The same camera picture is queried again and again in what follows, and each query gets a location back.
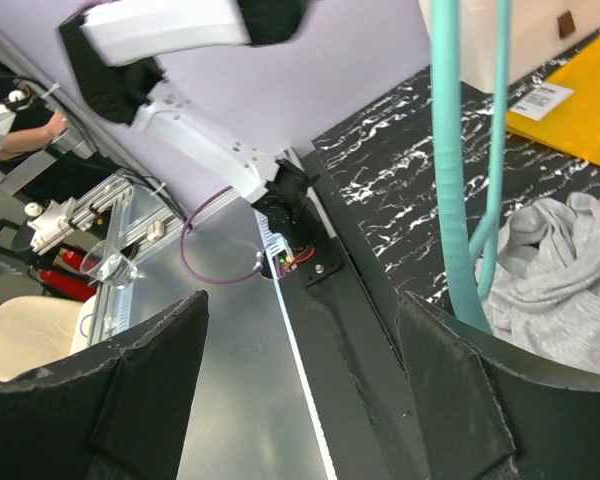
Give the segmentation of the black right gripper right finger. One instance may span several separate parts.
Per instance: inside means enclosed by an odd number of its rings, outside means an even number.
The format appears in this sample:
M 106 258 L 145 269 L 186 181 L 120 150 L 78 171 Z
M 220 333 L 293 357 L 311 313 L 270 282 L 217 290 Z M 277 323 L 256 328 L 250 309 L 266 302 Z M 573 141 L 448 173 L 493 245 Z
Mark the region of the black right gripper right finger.
M 435 479 L 600 479 L 600 375 L 531 354 L 417 297 L 397 333 Z

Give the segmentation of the grey tank top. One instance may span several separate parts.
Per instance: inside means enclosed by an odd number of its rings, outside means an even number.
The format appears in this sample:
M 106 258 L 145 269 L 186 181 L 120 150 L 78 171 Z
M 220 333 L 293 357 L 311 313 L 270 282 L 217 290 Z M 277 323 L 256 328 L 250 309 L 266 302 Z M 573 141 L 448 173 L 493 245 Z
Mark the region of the grey tank top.
M 572 193 L 515 211 L 482 306 L 497 338 L 600 374 L 600 202 Z

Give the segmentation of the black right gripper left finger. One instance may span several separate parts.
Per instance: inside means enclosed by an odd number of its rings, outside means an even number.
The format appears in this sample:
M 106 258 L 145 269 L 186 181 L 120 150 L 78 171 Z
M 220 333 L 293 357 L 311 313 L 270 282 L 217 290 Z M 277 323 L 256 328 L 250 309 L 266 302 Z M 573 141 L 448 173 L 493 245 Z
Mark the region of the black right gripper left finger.
M 176 478 L 208 324 L 200 290 L 0 381 L 0 479 Z

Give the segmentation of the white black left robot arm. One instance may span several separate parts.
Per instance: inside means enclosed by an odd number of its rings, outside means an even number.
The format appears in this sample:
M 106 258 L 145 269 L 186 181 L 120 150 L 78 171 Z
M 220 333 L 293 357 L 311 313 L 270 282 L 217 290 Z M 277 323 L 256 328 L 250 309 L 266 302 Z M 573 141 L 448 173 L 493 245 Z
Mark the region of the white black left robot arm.
M 311 181 L 206 115 L 157 58 L 215 46 L 289 41 L 307 1 L 106 1 L 78 9 L 57 28 L 81 97 L 101 119 L 144 132 L 211 170 L 295 249 L 325 228 L 306 196 Z

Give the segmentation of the teal plastic hanger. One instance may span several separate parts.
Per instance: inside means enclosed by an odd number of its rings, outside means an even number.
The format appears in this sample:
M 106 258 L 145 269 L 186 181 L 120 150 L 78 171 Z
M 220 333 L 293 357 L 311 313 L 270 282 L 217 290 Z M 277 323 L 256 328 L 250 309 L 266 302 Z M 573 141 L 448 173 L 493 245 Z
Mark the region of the teal plastic hanger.
M 455 316 L 487 334 L 492 330 L 482 302 L 489 296 L 497 260 L 508 100 L 509 1 L 497 3 L 497 27 L 486 209 L 474 234 L 469 235 L 461 135 L 460 3 L 432 3 L 432 133 L 444 267 Z

